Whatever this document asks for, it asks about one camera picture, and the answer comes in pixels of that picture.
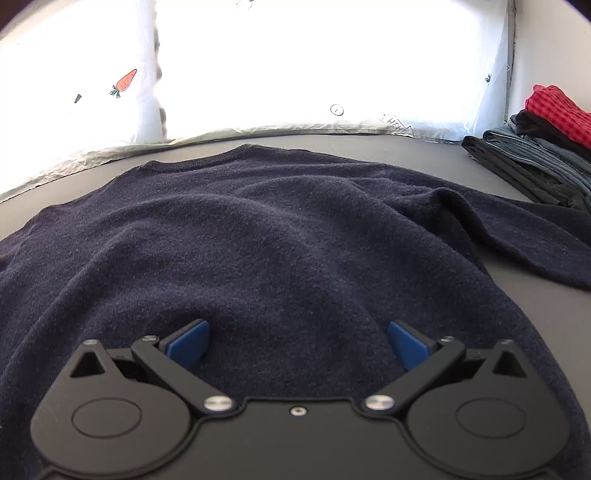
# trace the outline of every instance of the stack of folded clothes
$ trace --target stack of folded clothes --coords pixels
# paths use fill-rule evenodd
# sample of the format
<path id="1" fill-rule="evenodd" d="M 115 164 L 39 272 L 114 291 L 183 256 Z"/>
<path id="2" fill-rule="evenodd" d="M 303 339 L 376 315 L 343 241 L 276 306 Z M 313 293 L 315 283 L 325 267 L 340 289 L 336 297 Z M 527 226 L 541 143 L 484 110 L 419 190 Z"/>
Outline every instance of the stack of folded clothes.
<path id="1" fill-rule="evenodd" d="M 591 213 L 591 113 L 557 86 L 535 85 L 508 125 L 462 146 L 532 201 Z"/>

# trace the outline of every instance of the orange carrot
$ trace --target orange carrot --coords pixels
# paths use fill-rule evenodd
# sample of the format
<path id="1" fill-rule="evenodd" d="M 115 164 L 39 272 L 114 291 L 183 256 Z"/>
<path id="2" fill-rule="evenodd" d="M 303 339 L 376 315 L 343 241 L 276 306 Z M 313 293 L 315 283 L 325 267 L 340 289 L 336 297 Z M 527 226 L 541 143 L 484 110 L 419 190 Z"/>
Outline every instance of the orange carrot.
<path id="1" fill-rule="evenodd" d="M 113 85 L 113 90 L 111 90 L 111 95 L 116 95 L 117 98 L 120 98 L 119 92 L 123 92 L 126 90 L 131 81 L 134 79 L 135 74 L 137 73 L 138 69 L 133 69 L 127 75 L 125 75 L 120 81 L 117 82 L 116 85 Z"/>

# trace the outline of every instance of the white curtain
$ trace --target white curtain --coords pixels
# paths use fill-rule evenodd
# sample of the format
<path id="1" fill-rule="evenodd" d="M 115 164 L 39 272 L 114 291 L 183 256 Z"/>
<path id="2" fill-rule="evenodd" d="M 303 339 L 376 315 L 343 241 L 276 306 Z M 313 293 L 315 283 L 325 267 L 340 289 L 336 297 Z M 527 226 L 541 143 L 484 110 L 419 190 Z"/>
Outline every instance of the white curtain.
<path id="1" fill-rule="evenodd" d="M 507 0 L 44 0 L 0 35 L 0 201 L 197 141 L 480 135 L 504 120 L 506 11 Z"/>

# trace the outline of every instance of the gray table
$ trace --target gray table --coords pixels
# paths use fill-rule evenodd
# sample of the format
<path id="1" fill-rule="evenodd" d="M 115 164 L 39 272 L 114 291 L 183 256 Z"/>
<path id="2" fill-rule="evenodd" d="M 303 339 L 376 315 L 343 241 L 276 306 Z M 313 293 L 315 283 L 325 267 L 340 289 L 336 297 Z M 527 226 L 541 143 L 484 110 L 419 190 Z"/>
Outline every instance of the gray table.
<path id="1" fill-rule="evenodd" d="M 390 135 L 288 135 L 183 147 L 102 165 L 56 180 L 0 203 L 0 239 L 43 207 L 64 203 L 104 185 L 148 160 L 174 162 L 207 157 L 243 143 L 305 148 L 364 161 L 411 168 L 482 192 L 528 201 L 508 183 L 471 160 L 458 145 Z M 480 248 L 492 278 L 531 319 L 568 376 L 591 419 L 591 293 L 544 280 Z"/>

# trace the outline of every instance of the blue gripper pad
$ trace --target blue gripper pad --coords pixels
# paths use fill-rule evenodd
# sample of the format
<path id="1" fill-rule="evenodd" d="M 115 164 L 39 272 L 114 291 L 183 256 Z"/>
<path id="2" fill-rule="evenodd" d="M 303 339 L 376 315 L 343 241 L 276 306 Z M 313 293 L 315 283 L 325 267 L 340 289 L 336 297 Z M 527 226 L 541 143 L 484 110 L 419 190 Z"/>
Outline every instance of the blue gripper pad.
<path id="1" fill-rule="evenodd" d="M 210 327 L 206 320 L 198 319 L 158 344 L 159 350 L 181 367 L 190 369 L 209 347 Z"/>
<path id="2" fill-rule="evenodd" d="M 392 350 L 407 371 L 429 358 L 437 349 L 437 342 L 404 322 L 391 322 L 387 335 Z"/>

